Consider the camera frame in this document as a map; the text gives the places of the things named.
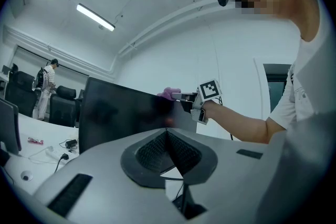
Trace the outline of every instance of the black mesh grille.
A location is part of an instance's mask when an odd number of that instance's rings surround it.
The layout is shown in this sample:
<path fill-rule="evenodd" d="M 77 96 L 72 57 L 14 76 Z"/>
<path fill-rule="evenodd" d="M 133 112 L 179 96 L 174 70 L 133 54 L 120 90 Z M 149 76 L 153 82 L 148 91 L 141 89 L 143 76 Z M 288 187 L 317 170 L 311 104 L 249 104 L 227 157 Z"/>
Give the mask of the black mesh grille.
<path fill-rule="evenodd" d="M 153 172 L 160 172 L 164 152 L 165 134 L 161 134 L 156 139 L 139 148 L 135 156 L 143 167 Z"/>
<path fill-rule="evenodd" d="M 165 152 L 169 153 L 181 175 L 190 171 L 202 158 L 199 150 L 171 133 L 151 140 L 139 148 L 135 156 L 143 167 L 159 173 Z"/>
<path fill-rule="evenodd" d="M 181 175 L 189 172 L 202 158 L 199 150 L 171 133 L 167 133 L 167 146 L 170 157 Z"/>

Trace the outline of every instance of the small red object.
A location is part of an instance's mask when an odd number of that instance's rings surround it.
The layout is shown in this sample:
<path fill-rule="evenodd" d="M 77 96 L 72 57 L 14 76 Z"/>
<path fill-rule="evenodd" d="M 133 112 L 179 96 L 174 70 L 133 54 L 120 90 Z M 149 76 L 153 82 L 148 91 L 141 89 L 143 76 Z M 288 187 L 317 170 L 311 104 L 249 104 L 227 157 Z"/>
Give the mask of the small red object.
<path fill-rule="evenodd" d="M 38 140 L 38 139 L 28 137 L 28 143 L 43 145 L 43 140 Z"/>

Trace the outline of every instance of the black slot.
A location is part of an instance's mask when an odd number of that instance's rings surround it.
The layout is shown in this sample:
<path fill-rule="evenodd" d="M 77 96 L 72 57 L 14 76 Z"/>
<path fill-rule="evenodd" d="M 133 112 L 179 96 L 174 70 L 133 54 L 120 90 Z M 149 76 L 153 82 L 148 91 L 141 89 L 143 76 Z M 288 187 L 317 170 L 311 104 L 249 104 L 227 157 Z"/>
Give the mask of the black slot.
<path fill-rule="evenodd" d="M 262 156 L 262 153 L 260 152 L 248 151 L 248 150 L 238 150 L 237 153 L 254 159 L 260 159 Z"/>
<path fill-rule="evenodd" d="M 55 213 L 65 217 L 85 188 L 88 186 L 92 176 L 78 174 L 72 181 L 57 195 L 49 204 L 48 208 Z"/>

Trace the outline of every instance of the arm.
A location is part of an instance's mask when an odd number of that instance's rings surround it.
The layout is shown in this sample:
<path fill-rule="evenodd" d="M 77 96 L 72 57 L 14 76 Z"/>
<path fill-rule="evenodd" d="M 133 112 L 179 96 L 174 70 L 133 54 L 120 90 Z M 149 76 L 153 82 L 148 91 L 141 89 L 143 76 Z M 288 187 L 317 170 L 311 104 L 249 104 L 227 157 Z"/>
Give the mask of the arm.
<path fill-rule="evenodd" d="M 296 118 L 295 99 L 291 74 L 293 66 L 287 76 L 285 91 L 267 120 L 249 118 L 219 105 L 207 101 L 203 105 L 205 116 L 213 119 L 234 137 L 247 142 L 268 143 L 273 134 L 287 129 L 291 121 Z"/>
<path fill-rule="evenodd" d="M 249 118 L 214 101 L 207 101 L 203 108 L 207 118 L 242 141 L 268 143 L 274 133 L 285 130 L 271 118 L 266 121 Z"/>

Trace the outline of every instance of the black office chair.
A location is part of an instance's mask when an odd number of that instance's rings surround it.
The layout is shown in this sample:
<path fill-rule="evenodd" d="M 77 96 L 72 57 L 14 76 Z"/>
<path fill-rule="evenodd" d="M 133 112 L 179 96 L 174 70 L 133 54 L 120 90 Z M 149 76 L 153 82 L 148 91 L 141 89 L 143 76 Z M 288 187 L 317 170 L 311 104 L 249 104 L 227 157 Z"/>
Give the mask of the black office chair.
<path fill-rule="evenodd" d="M 34 77 L 22 71 L 15 72 L 9 81 L 5 100 L 15 104 L 19 113 L 31 117 L 37 100 L 36 93 L 32 90 Z"/>
<path fill-rule="evenodd" d="M 76 121 L 76 90 L 59 86 L 50 97 L 49 123 L 74 127 Z"/>
<path fill-rule="evenodd" d="M 79 122 L 79 117 L 80 117 L 80 109 L 82 107 L 82 99 L 76 99 L 76 121 Z"/>
<path fill-rule="evenodd" d="M 5 90 L 5 86 L 1 86 L 2 83 L 4 83 L 4 81 L 0 80 L 0 92 L 2 92 L 3 90 Z"/>
<path fill-rule="evenodd" d="M 19 67 L 16 64 L 13 64 L 12 69 L 10 70 L 9 75 L 8 75 L 9 81 L 12 80 L 14 74 L 18 71 L 19 71 Z"/>

